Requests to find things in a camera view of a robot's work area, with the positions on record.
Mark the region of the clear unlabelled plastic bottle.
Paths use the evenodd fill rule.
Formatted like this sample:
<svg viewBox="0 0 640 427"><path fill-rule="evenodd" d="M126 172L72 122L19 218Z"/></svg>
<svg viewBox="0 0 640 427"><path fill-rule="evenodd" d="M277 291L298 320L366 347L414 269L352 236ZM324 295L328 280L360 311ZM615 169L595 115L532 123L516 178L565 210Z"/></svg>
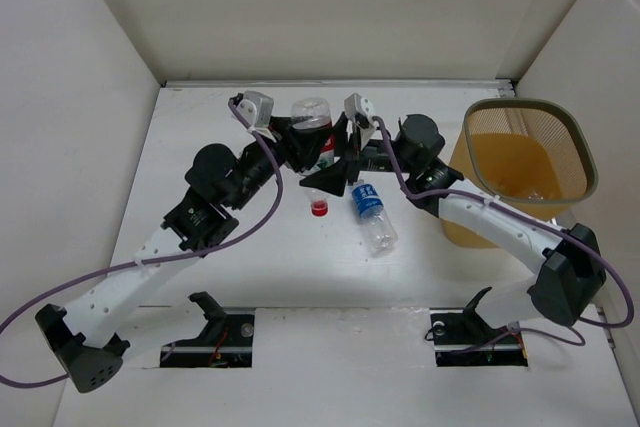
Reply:
<svg viewBox="0 0 640 427"><path fill-rule="evenodd" d="M539 186L527 186L520 192L520 198L532 202L541 202L549 199L549 193Z"/></svg>

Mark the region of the blue label bottle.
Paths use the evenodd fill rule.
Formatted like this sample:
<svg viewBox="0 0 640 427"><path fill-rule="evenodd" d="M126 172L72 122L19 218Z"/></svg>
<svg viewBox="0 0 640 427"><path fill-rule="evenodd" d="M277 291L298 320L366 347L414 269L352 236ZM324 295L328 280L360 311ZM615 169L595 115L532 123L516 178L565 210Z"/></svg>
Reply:
<svg viewBox="0 0 640 427"><path fill-rule="evenodd" d="M374 252L392 249L398 235L376 188L369 182L358 180L351 187L351 198L367 246Z"/></svg>

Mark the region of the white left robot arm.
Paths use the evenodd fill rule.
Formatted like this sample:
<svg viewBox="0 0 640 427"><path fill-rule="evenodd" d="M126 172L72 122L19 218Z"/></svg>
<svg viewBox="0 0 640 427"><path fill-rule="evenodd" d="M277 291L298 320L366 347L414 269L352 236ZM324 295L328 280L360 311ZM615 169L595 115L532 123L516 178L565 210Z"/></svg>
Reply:
<svg viewBox="0 0 640 427"><path fill-rule="evenodd" d="M185 174L183 199L133 259L113 266L108 276L64 306L44 305L35 321L66 376L80 393L109 382L124 362L151 347L195 337L212 343L222 334L224 310L206 292L189 295L145 323L132 314L169 280L200 259L236 244L232 232L240 210L280 169L310 169L332 135L332 124L275 117L239 155L224 144L201 148Z"/></svg>

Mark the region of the red label plastic bottle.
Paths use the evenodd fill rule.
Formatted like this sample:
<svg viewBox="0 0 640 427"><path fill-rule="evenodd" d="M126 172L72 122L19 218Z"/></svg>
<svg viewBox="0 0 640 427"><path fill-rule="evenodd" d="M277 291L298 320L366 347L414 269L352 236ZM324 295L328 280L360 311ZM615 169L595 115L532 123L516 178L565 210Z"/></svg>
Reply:
<svg viewBox="0 0 640 427"><path fill-rule="evenodd" d="M321 97L296 101L291 108L291 121L296 138L302 141L301 177L330 167L334 163L334 137L320 134L333 126L329 102Z"/></svg>

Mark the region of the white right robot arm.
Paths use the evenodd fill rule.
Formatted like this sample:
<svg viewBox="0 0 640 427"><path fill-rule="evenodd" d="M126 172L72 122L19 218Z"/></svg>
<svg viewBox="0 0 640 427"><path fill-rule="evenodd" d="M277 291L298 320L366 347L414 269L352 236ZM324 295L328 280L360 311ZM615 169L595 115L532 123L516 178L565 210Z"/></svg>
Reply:
<svg viewBox="0 0 640 427"><path fill-rule="evenodd" d="M443 145L431 118L410 115L396 138L384 134L376 143L374 165L396 175L408 172L399 183L414 206L490 241L533 274L505 291L481 290L462 312L465 334L483 341L500 327L532 318L564 327L580 321L606 280L594 233L581 224L563 230L539 222L481 193L439 159Z"/></svg>

